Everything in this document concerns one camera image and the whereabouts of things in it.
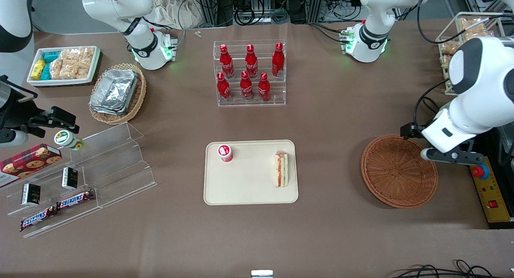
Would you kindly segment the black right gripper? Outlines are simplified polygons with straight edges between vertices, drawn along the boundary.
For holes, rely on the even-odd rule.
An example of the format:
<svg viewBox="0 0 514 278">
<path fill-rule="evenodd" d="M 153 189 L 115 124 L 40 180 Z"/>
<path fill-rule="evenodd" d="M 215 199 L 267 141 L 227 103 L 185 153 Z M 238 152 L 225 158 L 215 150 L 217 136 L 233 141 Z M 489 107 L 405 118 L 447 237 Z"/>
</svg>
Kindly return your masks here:
<svg viewBox="0 0 514 278">
<path fill-rule="evenodd" d="M 8 80 L 8 76 L 0 77 L 1 110 L 0 128 L 14 129 L 22 126 L 22 132 L 44 138 L 44 128 L 61 128 L 78 134 L 80 127 L 75 123 L 76 116 L 58 106 L 41 111 L 35 104 L 37 93 L 24 89 Z"/>
</svg>

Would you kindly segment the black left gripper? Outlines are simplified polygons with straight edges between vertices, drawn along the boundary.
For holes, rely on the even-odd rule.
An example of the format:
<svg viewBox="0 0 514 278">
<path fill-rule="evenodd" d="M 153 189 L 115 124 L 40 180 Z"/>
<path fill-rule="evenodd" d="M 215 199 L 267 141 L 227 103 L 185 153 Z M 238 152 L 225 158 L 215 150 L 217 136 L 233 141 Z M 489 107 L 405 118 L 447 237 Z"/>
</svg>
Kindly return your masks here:
<svg viewBox="0 0 514 278">
<path fill-rule="evenodd" d="M 409 123 L 400 127 L 400 136 L 404 139 L 424 139 L 422 131 L 426 129 L 426 125 L 416 125 L 415 123 Z"/>
</svg>

